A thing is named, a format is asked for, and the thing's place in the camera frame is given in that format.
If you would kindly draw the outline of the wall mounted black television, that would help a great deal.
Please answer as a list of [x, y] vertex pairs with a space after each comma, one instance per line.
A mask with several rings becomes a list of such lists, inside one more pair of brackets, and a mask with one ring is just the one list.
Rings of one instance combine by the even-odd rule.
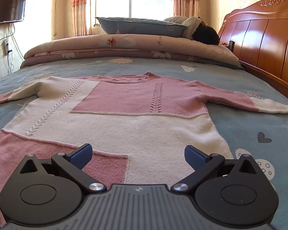
[[0, 24], [24, 20], [26, 0], [0, 0]]

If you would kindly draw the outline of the pink floral folded quilt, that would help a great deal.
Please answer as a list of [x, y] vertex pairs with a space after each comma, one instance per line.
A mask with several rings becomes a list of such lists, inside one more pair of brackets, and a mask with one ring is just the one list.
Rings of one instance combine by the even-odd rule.
[[21, 67], [67, 59], [137, 57], [188, 62], [211, 60], [240, 69], [238, 58], [223, 45], [195, 40], [143, 34], [103, 34], [57, 39], [30, 49]]

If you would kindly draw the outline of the red striped curtain left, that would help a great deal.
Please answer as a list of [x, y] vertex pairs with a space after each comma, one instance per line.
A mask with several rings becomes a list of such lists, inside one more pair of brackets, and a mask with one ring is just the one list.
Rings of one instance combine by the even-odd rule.
[[74, 36], [87, 35], [86, 5], [87, 0], [72, 0], [72, 22]]

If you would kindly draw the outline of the orange wooden headboard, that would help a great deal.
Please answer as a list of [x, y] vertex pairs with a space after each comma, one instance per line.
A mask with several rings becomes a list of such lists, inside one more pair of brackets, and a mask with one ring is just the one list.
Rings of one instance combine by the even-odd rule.
[[288, 98], [288, 0], [261, 0], [233, 10], [218, 34], [248, 73]]

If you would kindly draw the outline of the blue floral bed sheet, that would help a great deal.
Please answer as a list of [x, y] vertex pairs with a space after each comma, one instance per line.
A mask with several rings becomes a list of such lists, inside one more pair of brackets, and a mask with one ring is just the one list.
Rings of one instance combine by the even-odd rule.
[[[288, 105], [268, 83], [243, 70], [213, 64], [101, 57], [25, 67], [0, 78], [0, 192], [25, 155], [50, 158], [84, 143], [94, 149], [84, 171], [106, 186], [171, 186], [192, 173], [184, 149], [193, 145], [226, 158], [252, 155], [279, 196], [273, 225], [288, 229], [288, 114], [248, 112], [212, 102], [193, 118], [94, 114], [79, 106], [98, 87], [90, 76], [149, 74], [154, 95], [165, 89], [159, 77], [166, 76], [226, 89], [253, 102]], [[4, 223], [0, 212], [0, 225]]]

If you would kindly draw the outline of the blue pillow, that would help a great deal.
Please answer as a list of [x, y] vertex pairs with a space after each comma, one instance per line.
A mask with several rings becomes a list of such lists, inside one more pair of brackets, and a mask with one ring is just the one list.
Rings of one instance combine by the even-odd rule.
[[106, 34], [144, 34], [182, 37], [187, 27], [164, 20], [96, 17]]

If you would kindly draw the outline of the person lying on bed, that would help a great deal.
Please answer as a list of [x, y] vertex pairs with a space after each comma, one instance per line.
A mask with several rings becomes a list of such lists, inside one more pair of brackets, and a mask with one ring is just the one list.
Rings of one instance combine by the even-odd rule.
[[229, 50], [232, 50], [234, 43], [220, 43], [219, 35], [216, 30], [206, 25], [206, 23], [196, 16], [183, 17], [173, 16], [166, 18], [162, 26], [160, 26], [159, 35], [170, 37], [182, 37], [190, 40], [195, 40], [206, 45], [223, 45]]

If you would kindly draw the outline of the pink and white knit sweater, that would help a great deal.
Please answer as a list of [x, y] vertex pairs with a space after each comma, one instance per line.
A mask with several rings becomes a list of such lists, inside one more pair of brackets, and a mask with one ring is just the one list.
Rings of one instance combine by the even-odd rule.
[[[288, 229], [288, 101], [201, 81], [141, 75], [49, 76], [0, 92], [0, 107], [34, 97], [0, 130], [0, 192], [24, 155], [94, 148], [85, 172], [110, 186], [176, 181], [193, 145], [226, 158], [250, 154], [279, 195], [274, 224]], [[4, 223], [0, 212], [0, 224]]]

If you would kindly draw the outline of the white power strip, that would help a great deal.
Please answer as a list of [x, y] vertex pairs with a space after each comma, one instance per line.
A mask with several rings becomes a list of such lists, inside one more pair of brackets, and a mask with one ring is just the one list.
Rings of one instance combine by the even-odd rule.
[[4, 52], [5, 52], [6, 56], [8, 56], [9, 53], [12, 52], [12, 49], [10, 49], [9, 46], [10, 46], [9, 45], [9, 41], [7, 39], [5, 39], [5, 41], [4, 41]]

